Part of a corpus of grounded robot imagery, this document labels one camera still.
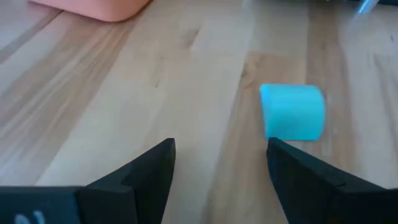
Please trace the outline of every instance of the foam block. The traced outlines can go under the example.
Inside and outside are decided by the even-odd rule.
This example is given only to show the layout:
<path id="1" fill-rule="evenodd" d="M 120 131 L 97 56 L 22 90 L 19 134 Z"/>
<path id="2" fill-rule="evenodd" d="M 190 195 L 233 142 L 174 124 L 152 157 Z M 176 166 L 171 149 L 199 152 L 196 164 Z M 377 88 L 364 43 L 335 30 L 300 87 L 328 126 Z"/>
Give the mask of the foam block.
<path id="1" fill-rule="evenodd" d="M 322 135 L 326 109 L 318 87 L 262 84 L 260 96 L 267 139 L 312 141 Z"/>

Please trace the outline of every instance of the wooden surface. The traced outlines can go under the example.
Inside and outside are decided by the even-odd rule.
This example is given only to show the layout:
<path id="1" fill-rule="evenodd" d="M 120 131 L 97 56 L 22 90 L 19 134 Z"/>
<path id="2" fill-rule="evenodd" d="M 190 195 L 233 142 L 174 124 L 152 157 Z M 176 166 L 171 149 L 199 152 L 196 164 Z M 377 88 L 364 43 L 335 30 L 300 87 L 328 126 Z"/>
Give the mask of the wooden surface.
<path id="1" fill-rule="evenodd" d="M 398 8 L 355 4 L 155 0 L 110 24 L 0 2 L 0 184 L 88 184 L 174 137 L 163 223 L 286 223 L 258 87 L 311 83 L 324 135 L 290 143 L 398 187 Z"/>

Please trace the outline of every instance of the orange bin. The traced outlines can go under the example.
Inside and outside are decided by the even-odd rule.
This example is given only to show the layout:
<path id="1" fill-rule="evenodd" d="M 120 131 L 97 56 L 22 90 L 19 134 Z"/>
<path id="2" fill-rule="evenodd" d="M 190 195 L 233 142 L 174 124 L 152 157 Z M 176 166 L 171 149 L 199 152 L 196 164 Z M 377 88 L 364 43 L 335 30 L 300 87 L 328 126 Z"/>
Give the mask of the orange bin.
<path id="1" fill-rule="evenodd" d="M 128 19 L 149 0 L 30 0 L 102 21 L 117 22 Z"/>

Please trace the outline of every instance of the wooden table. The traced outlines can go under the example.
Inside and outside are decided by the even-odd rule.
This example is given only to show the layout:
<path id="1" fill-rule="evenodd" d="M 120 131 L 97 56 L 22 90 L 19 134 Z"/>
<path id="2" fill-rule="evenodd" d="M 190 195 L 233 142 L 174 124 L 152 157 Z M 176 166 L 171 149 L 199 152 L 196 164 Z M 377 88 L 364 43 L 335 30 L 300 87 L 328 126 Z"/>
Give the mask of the wooden table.
<path id="1" fill-rule="evenodd" d="M 311 83 L 326 129 L 292 144 L 398 187 L 398 9 L 355 4 L 155 0 L 110 24 L 2 1 L 0 184 L 88 184 L 174 137 L 164 223 L 285 223 L 258 86 Z"/>

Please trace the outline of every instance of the cyan block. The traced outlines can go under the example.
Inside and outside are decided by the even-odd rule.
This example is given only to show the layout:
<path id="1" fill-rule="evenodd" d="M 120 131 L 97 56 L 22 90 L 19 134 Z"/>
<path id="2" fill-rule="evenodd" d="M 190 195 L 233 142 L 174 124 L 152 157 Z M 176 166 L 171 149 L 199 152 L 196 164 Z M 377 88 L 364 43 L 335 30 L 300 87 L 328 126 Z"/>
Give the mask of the cyan block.
<path id="1" fill-rule="evenodd" d="M 318 87 L 262 84 L 260 96 L 267 139 L 311 141 L 322 135 L 326 109 Z"/>

